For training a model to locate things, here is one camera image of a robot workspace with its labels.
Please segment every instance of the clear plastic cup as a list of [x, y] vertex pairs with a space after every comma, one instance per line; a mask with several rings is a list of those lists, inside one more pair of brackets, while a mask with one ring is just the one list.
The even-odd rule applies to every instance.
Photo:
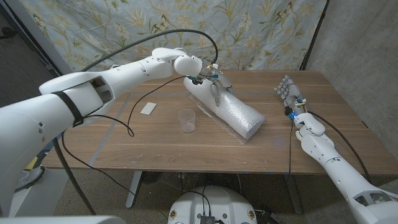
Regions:
[[191, 109], [185, 109], [178, 112], [178, 118], [182, 131], [191, 133], [195, 130], [195, 112]]

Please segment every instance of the gray wall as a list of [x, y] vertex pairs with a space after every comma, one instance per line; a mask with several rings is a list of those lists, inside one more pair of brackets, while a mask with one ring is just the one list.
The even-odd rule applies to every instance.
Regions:
[[397, 0], [331, 0], [306, 70], [321, 71], [398, 160]]
[[[0, 28], [5, 26], [10, 27], [0, 15]], [[43, 63], [18, 35], [0, 39], [0, 107], [39, 96], [39, 86], [51, 78]]]

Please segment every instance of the table leg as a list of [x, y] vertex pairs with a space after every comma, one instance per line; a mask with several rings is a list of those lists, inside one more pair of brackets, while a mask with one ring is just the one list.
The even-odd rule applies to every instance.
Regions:
[[[141, 181], [141, 175], [142, 175], [142, 171], [135, 171], [134, 174], [132, 175], [130, 191], [136, 195], [138, 193], [138, 186]], [[132, 208], [134, 206], [135, 201], [136, 201], [136, 197], [132, 193], [129, 192], [129, 195], [127, 196], [126, 207]]]
[[287, 190], [289, 191], [290, 199], [292, 201], [294, 212], [300, 215], [303, 213], [303, 208], [301, 206], [299, 191], [297, 190], [297, 185], [294, 180], [294, 177], [292, 175], [284, 175], [284, 177], [285, 177], [285, 184]]

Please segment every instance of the wooden table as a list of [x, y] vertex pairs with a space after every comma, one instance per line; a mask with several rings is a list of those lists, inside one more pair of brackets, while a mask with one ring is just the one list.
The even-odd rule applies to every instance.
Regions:
[[[396, 160], [320, 72], [225, 71], [225, 74], [233, 82], [236, 96], [266, 116], [266, 122], [244, 145], [203, 114], [189, 98], [182, 80], [176, 80], [136, 106], [131, 120], [135, 137], [129, 137], [121, 124], [102, 118], [87, 127], [69, 129], [65, 134], [67, 147], [100, 169], [286, 174], [290, 164], [293, 174], [324, 174], [323, 168], [304, 153], [294, 133], [289, 161], [291, 122], [284, 115], [282, 100], [273, 90], [284, 75], [289, 75], [305, 95], [310, 109], [347, 137], [370, 174], [398, 175]], [[170, 79], [140, 85], [120, 97], [108, 115], [127, 121], [132, 106], [143, 94]], [[151, 115], [140, 114], [148, 101], [157, 103], [155, 110]], [[196, 130], [190, 134], [181, 131], [177, 117], [178, 111], [185, 108], [196, 112]], [[339, 153], [363, 172], [345, 142], [327, 124], [325, 127]], [[72, 168], [86, 168], [69, 155], [65, 157]], [[53, 151], [45, 158], [44, 165], [61, 167]]]

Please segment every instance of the white card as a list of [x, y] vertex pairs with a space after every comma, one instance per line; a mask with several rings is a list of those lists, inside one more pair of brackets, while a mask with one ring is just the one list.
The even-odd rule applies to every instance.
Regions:
[[152, 111], [155, 109], [155, 106], [157, 104], [156, 103], [147, 103], [145, 105], [145, 107], [142, 109], [141, 113], [142, 114], [146, 114], [146, 115], [150, 115], [152, 113]]

